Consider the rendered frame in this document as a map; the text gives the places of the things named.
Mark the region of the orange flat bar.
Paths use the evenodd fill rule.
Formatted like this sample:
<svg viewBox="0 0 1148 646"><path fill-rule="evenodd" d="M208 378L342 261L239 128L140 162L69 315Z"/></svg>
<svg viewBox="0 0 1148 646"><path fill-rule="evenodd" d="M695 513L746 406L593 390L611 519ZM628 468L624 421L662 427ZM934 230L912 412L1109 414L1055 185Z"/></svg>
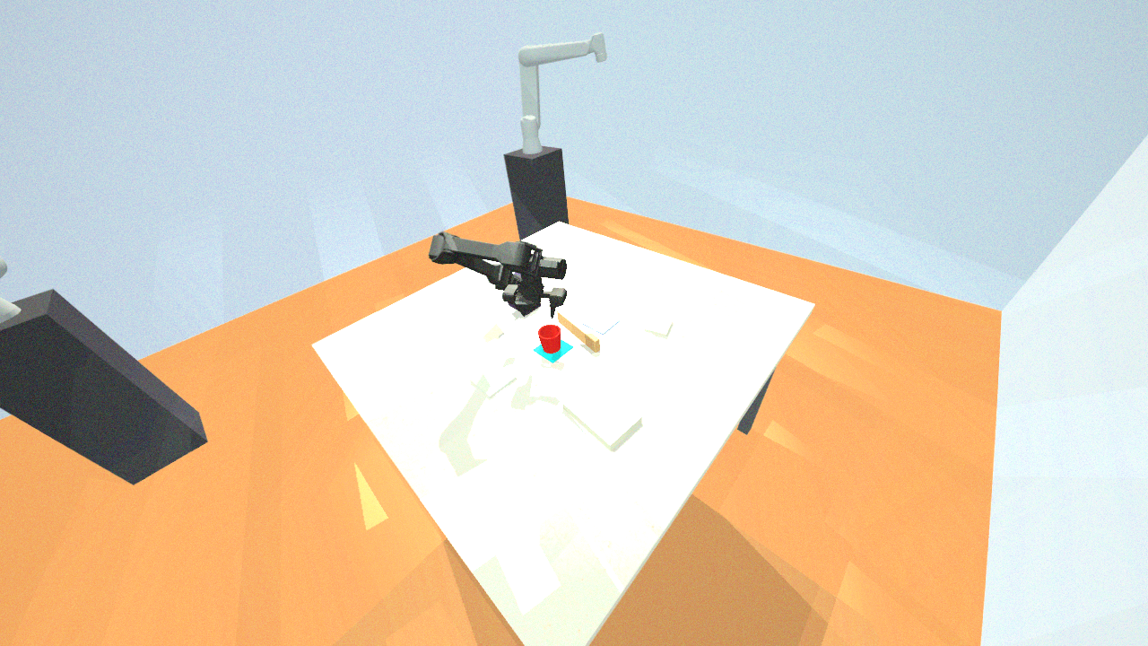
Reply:
<svg viewBox="0 0 1148 646"><path fill-rule="evenodd" d="M581 324L579 324L577 320L571 318L571 316L567 314L567 312L558 310L557 316L559 322L561 322L561 325L565 328L568 328L571 330L571 334L577 336L579 342L585 343L585 347L592 349L595 353L600 351L600 338L598 338L598 336L595 336L594 334L591 334L590 330L587 330L587 328L581 326Z"/></svg>

